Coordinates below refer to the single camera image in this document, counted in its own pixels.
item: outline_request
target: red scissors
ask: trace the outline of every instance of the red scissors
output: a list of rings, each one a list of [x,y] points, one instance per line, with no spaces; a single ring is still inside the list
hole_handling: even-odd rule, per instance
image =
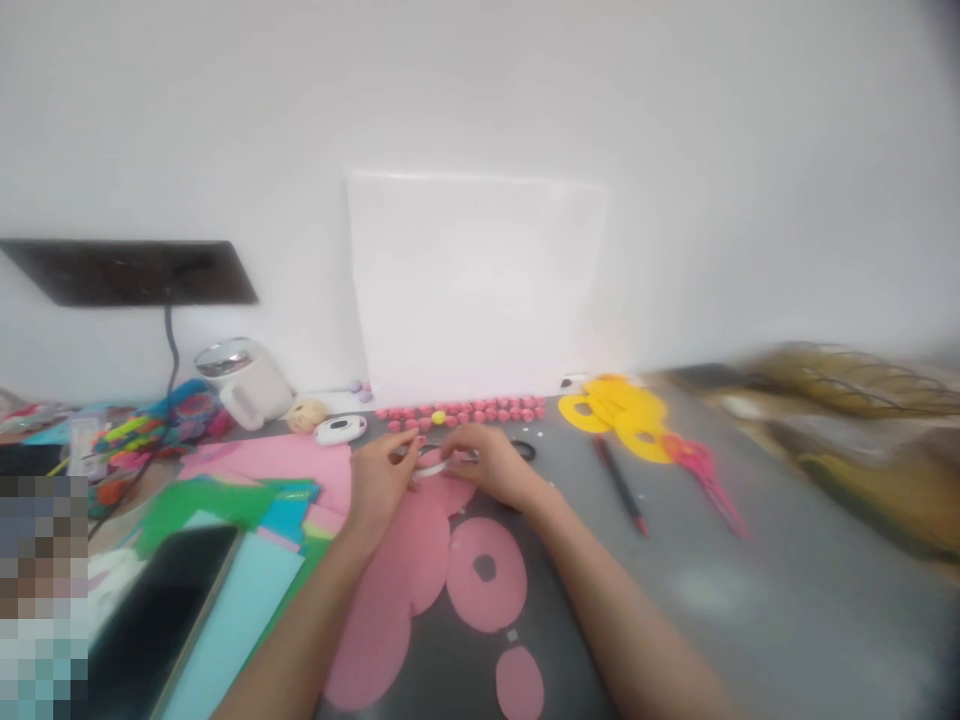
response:
[[[684,440],[679,435],[664,435],[661,442],[663,449],[675,463],[696,475],[697,480],[700,481],[700,487],[710,498],[710,502],[720,516],[727,521],[727,525],[734,534],[742,538],[750,537],[750,531],[740,519],[740,513],[737,512],[737,508],[717,480],[717,472],[713,466],[713,453],[700,443]]]

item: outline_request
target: red pencil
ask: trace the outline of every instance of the red pencil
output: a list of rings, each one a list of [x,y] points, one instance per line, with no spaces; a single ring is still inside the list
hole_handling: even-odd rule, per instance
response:
[[[637,501],[630,493],[630,488],[627,487],[626,480],[624,480],[623,475],[620,474],[620,468],[617,467],[617,464],[613,460],[613,455],[610,454],[607,441],[600,435],[594,435],[593,444],[597,448],[597,455],[600,456],[600,461],[604,467],[607,468],[610,477],[613,478],[613,484],[617,486],[620,498],[623,500],[623,504],[627,506],[627,512],[629,512],[630,517],[633,518],[633,524],[643,533],[644,537],[650,537],[650,533],[647,532],[647,523],[643,519],[643,513],[640,512],[640,506],[637,505]]]

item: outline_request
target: green paper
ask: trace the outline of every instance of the green paper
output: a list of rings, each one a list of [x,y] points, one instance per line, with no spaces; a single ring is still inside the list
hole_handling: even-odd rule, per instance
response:
[[[313,538],[307,536],[302,545],[302,554],[303,554],[303,565],[300,566],[300,570],[297,571],[296,576],[293,578],[293,582],[290,583],[290,587],[287,589],[286,594],[283,596],[283,599],[280,601],[280,605],[277,607],[277,611],[273,614],[273,617],[270,618],[270,622],[267,623],[267,627],[264,628],[263,634],[260,635],[260,639],[257,641],[256,647],[253,648],[253,651],[250,653],[250,656],[247,658],[247,662],[250,662],[250,658],[254,656],[257,650],[260,649],[260,646],[263,645],[263,641],[267,639],[267,636],[273,631],[274,625],[277,624],[277,621],[280,620],[280,617],[286,612],[287,607],[293,602],[293,598],[297,596],[297,593],[300,592],[307,579],[313,574],[314,568],[317,567],[317,564],[323,559],[323,556],[327,554],[327,548],[330,546],[330,540],[323,538]]]
[[[182,529],[197,510],[205,510],[244,530],[256,530],[280,489],[202,481],[171,485],[154,498],[133,549],[142,559],[151,557],[160,543]]]

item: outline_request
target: black phone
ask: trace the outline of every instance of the black phone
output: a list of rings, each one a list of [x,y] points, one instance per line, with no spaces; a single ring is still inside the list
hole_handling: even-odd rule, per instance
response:
[[[91,718],[159,716],[241,537],[236,525],[216,525],[157,548],[90,650]]]

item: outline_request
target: blue paper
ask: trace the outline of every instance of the blue paper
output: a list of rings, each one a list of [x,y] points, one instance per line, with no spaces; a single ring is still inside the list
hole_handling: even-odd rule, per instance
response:
[[[316,485],[285,485],[277,493],[260,526],[294,545],[303,545],[303,519],[320,490]]]
[[[164,710],[165,720],[208,720],[246,663],[302,563],[300,555],[269,540],[250,533],[244,536]]]

